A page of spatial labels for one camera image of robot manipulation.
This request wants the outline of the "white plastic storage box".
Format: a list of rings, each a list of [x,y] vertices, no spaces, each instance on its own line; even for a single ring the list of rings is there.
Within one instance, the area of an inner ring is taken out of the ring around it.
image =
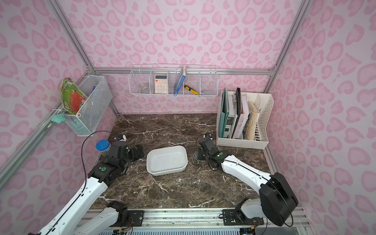
[[[181,172],[187,165],[187,151],[183,146],[154,149],[146,157],[146,169],[153,176]]]

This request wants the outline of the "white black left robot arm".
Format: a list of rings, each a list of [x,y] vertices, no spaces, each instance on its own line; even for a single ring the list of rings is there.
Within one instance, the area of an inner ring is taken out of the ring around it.
[[[118,235],[131,234],[135,227],[142,225],[144,211],[131,211],[124,202],[113,200],[100,214],[78,226],[93,203],[126,173],[129,165],[145,156],[143,147],[131,147],[125,135],[117,136],[113,143],[98,141],[96,150],[104,156],[104,161],[86,173],[83,185],[57,216],[39,231],[40,235],[98,235],[110,227],[114,227]]]

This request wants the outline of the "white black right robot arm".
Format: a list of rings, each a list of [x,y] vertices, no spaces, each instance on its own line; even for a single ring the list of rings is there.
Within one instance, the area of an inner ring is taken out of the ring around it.
[[[258,199],[245,199],[233,211],[225,210],[225,223],[259,226],[261,219],[286,225],[299,201],[286,178],[276,172],[269,174],[247,165],[235,155],[220,151],[209,133],[198,141],[197,160],[206,161],[211,170],[221,170],[241,180],[258,193]]]

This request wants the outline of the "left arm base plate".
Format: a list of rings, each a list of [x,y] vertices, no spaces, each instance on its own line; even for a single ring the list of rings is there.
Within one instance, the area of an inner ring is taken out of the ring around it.
[[[121,228],[142,227],[145,211],[123,210],[119,213],[116,226]]]

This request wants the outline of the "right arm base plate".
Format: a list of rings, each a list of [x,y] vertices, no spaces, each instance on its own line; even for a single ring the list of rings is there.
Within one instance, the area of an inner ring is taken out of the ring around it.
[[[224,209],[218,218],[223,220],[225,226],[250,225],[257,227],[264,225],[262,217],[248,218],[242,211],[236,209]]]

